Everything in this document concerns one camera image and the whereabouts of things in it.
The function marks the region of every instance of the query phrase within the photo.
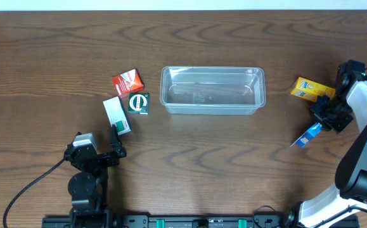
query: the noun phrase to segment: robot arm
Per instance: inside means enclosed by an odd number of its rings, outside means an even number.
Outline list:
[[[318,100],[311,108],[315,119],[326,130],[337,133],[353,120],[353,111],[361,132],[342,158],[335,174],[335,183],[314,199],[301,203],[296,212],[299,227],[330,227],[358,210],[367,210],[367,75],[363,63],[348,61],[340,65],[336,96]]]

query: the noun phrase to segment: plastic container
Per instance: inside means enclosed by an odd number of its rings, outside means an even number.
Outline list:
[[[160,102],[169,113],[251,115],[266,103],[264,71],[256,67],[166,66]]]

